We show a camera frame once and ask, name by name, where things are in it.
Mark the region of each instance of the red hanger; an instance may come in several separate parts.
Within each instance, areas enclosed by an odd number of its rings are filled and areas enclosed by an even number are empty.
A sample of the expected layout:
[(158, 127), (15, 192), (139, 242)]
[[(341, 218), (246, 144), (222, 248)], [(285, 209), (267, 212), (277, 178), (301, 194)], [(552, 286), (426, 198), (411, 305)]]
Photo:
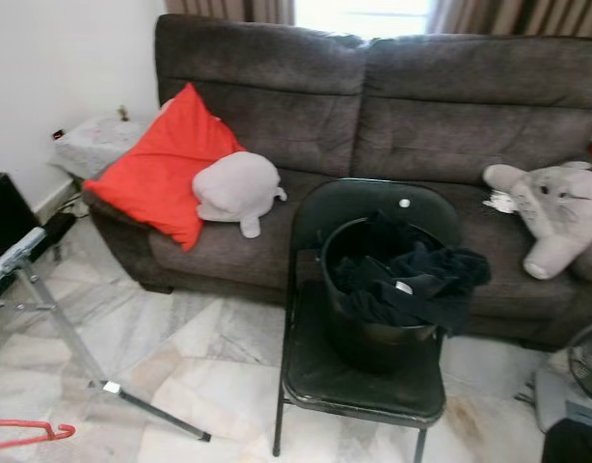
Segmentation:
[(75, 428), (70, 424), (59, 424), (58, 429), (63, 431), (56, 434), (52, 430), (52, 426), (49, 422), (25, 422), (21, 420), (0, 420), (0, 426), (13, 426), (13, 427), (40, 427), (45, 431), (44, 436), (30, 437), (28, 439), (18, 439), (12, 441), (6, 441), (0, 443), (0, 449), (6, 449), (8, 447), (26, 446), (28, 444), (35, 444), (43, 441), (57, 441), (59, 439), (65, 439), (75, 434)]

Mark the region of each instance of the curtain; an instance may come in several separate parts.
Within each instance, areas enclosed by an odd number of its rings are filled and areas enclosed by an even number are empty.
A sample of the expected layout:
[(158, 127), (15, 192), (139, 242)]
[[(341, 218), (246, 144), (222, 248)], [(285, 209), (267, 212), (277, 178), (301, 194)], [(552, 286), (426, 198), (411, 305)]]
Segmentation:
[(592, 0), (436, 0), (427, 32), (592, 38)]
[(294, 24), (295, 0), (165, 0), (168, 13)]

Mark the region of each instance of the marble floor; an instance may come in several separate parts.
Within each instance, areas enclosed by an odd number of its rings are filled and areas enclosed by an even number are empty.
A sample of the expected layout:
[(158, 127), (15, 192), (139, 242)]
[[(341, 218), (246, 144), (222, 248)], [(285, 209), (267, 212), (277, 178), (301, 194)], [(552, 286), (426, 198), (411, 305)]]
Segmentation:
[[(71, 438), (0, 450), (0, 462), (411, 462), (416, 432), (287, 406), (283, 454), (270, 453), (283, 311), (250, 301), (140, 289), (92, 222), (78, 221), (64, 260), (38, 264), (77, 331), (128, 391), (213, 435), (189, 438), (88, 388), (45, 314), (0, 313), (0, 418), (73, 424)], [(9, 297), (22, 300), (19, 286)], [(428, 433), (428, 463), (532, 463), (544, 441), (512, 398), (546, 360), (498, 340), (444, 345), (448, 402)], [(0, 429), (0, 441), (25, 436)]]

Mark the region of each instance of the window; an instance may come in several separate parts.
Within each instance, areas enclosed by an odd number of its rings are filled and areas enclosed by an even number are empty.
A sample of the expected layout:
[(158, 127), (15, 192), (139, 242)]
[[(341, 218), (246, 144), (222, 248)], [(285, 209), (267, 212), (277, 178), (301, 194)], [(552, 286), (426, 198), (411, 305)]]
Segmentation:
[(296, 25), (363, 39), (424, 34), (433, 0), (295, 0)]

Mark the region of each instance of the sofa backrest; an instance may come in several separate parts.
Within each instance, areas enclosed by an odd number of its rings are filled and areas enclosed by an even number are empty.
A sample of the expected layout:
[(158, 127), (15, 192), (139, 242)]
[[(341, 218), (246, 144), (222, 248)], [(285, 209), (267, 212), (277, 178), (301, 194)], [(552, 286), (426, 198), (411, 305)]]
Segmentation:
[(278, 167), (349, 175), (365, 47), (353, 36), (184, 14), (159, 17), (161, 103), (193, 82), (248, 150)]
[(585, 156), (592, 41), (417, 36), (368, 49), (353, 177), (478, 184)]

